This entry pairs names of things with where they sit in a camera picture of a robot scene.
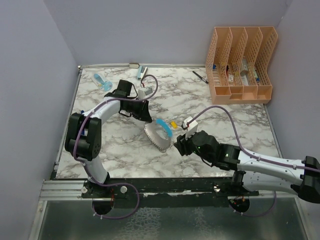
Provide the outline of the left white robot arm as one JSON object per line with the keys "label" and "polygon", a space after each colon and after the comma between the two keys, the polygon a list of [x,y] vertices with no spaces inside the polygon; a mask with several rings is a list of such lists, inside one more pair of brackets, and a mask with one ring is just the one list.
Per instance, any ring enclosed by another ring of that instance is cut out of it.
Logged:
{"label": "left white robot arm", "polygon": [[103,101],[84,113],[73,113],[68,120],[64,148],[73,158],[80,162],[93,185],[97,196],[106,197],[111,190],[107,182],[109,173],[102,165],[99,157],[102,147],[102,126],[113,115],[121,112],[128,113],[138,121],[151,123],[149,101],[131,97],[133,84],[120,80],[113,92],[107,93]]}

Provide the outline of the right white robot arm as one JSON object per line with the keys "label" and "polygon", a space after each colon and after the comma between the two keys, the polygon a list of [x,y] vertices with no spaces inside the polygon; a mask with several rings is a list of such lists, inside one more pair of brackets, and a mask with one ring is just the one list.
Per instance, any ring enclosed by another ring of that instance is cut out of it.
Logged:
{"label": "right white robot arm", "polygon": [[266,190],[290,193],[313,204],[320,202],[320,162],[315,157],[267,156],[219,143],[203,130],[191,136],[179,135],[173,145],[181,156],[195,154],[210,167],[233,171],[227,190],[231,196]]}

